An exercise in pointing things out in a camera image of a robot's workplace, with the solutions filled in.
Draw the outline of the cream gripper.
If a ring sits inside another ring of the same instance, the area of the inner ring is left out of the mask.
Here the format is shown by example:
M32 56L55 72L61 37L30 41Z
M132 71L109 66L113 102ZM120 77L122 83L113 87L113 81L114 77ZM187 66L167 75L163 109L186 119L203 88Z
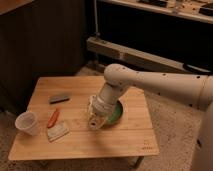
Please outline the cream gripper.
M94 95L89 97L89 103L87 108L87 116L88 116L88 128L90 130L98 130L100 129L106 121L106 118L100 115L97 115L92 107Z

